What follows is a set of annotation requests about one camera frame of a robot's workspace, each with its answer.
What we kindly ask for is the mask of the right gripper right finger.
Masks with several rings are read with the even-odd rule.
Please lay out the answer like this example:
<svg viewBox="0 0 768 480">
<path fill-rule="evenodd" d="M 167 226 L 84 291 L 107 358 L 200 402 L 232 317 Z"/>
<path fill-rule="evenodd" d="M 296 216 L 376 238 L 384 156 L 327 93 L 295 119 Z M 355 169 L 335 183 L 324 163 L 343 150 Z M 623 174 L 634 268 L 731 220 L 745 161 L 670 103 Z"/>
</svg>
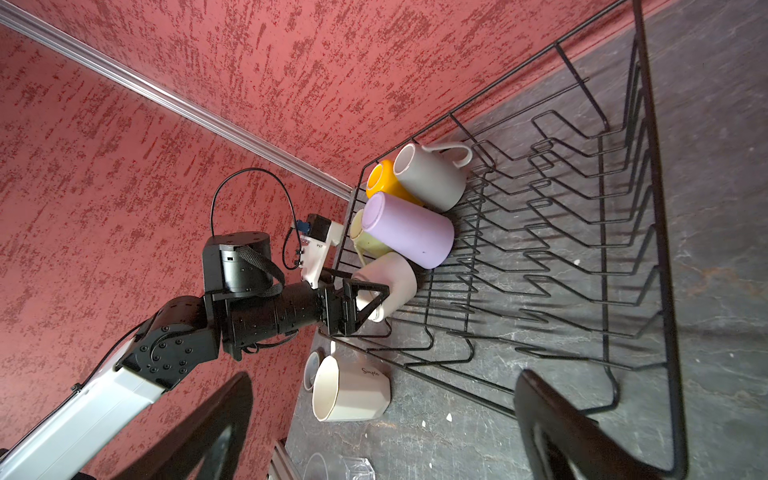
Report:
<svg viewBox="0 0 768 480">
<path fill-rule="evenodd" d="M 658 479 L 532 370 L 515 386 L 517 421 L 535 479 Z"/>
</svg>

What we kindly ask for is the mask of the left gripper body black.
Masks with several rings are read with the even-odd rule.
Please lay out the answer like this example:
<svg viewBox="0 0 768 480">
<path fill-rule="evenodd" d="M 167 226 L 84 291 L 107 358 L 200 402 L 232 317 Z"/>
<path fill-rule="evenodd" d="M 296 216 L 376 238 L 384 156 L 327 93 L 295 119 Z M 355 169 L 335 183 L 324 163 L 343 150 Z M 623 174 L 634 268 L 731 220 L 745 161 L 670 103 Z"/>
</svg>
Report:
<svg viewBox="0 0 768 480">
<path fill-rule="evenodd" d="M 331 336 L 349 337 L 357 332 L 356 294 L 351 281 L 343 281 L 335 288 L 321 284 L 317 290 L 321 306 L 321 319 Z"/>
</svg>

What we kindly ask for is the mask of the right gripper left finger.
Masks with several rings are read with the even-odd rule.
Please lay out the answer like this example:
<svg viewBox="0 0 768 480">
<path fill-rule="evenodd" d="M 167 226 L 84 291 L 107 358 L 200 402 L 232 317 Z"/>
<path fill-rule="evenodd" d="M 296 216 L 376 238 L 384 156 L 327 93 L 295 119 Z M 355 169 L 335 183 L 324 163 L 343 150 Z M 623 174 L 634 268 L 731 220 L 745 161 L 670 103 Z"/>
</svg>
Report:
<svg viewBox="0 0 768 480">
<path fill-rule="evenodd" d="M 118 479 L 232 479 L 253 409 L 252 382 L 239 372 L 120 472 Z"/>
</svg>

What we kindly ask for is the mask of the red inside white mug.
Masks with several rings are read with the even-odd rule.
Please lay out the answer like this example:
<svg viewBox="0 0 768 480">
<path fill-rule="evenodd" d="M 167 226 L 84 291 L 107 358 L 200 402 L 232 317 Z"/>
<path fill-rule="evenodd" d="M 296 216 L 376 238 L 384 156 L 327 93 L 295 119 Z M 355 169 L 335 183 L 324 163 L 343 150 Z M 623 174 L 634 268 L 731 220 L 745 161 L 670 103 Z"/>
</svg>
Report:
<svg viewBox="0 0 768 480">
<path fill-rule="evenodd" d="M 402 308 L 417 293 L 417 280 L 412 267 L 396 252 L 389 252 L 374 260 L 355 272 L 352 278 L 389 287 L 387 299 L 368 316 L 368 320 L 376 323 Z"/>
</svg>

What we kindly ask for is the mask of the pale green mug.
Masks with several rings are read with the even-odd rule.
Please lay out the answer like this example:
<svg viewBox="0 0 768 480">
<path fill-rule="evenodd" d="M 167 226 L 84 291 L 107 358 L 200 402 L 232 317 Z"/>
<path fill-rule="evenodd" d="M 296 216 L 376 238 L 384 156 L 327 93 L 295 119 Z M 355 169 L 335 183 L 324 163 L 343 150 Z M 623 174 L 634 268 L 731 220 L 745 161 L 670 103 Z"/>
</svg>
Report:
<svg viewBox="0 0 768 480">
<path fill-rule="evenodd" d="M 363 210 L 359 210 L 352 218 L 349 226 L 349 237 L 353 242 L 353 247 L 362 266 L 366 266 L 367 256 L 378 259 L 391 252 L 392 249 L 363 230 L 363 213 Z"/>
</svg>

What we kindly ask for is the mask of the lilac plastic cup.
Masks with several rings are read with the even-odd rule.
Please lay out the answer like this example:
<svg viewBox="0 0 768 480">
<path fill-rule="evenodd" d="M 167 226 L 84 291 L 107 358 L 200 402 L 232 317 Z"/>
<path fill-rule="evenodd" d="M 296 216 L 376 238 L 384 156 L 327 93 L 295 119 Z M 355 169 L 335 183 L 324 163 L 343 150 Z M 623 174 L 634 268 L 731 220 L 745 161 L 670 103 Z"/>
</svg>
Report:
<svg viewBox="0 0 768 480">
<path fill-rule="evenodd" d="M 362 229 L 423 269 L 440 266 L 455 240 L 448 217 L 384 192 L 366 203 Z"/>
</svg>

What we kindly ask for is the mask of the yellow mug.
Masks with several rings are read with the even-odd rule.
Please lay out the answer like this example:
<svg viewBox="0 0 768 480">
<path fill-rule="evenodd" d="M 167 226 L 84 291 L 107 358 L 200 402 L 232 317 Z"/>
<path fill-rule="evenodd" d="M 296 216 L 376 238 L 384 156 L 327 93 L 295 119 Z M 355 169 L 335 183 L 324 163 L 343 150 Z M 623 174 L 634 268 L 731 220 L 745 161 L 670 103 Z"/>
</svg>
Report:
<svg viewBox="0 0 768 480">
<path fill-rule="evenodd" d="M 371 171 L 366 183 L 366 195 L 372 198 L 375 193 L 384 192 L 398 197 L 418 206 L 424 203 L 408 192 L 398 181 L 394 173 L 394 162 L 391 160 L 380 161 Z"/>
</svg>

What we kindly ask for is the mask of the grey white mug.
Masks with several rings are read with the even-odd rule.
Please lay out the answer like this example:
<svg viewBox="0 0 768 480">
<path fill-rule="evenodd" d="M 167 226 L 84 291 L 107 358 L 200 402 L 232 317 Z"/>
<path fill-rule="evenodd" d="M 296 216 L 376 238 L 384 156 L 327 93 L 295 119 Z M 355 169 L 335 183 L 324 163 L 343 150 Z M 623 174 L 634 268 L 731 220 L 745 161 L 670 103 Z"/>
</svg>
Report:
<svg viewBox="0 0 768 480">
<path fill-rule="evenodd" d="M 458 160 L 446 160 L 438 151 L 460 149 L 465 155 Z M 393 171 L 398 182 L 412 195 L 433 207 L 447 212 L 461 200 L 466 188 L 462 168 L 474 156 L 472 148 L 461 142 L 423 146 L 406 144 L 397 154 Z"/>
</svg>

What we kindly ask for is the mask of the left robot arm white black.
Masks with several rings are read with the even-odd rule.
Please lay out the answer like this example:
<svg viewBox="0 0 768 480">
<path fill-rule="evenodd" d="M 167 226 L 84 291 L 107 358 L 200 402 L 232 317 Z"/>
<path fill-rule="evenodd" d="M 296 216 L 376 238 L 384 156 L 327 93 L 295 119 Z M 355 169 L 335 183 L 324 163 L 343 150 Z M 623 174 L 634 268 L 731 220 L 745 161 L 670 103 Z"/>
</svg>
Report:
<svg viewBox="0 0 768 480">
<path fill-rule="evenodd" d="M 355 333 L 389 287 L 325 267 L 328 248 L 341 239 L 337 223 L 313 215 L 292 229 L 312 241 L 314 252 L 294 284 L 272 261 L 268 234 L 212 234 L 202 252 L 203 294 L 174 298 L 127 332 L 65 401 L 2 454 L 2 477 L 76 477 L 142 411 L 221 353 L 240 359 L 315 324 L 332 334 Z"/>
</svg>

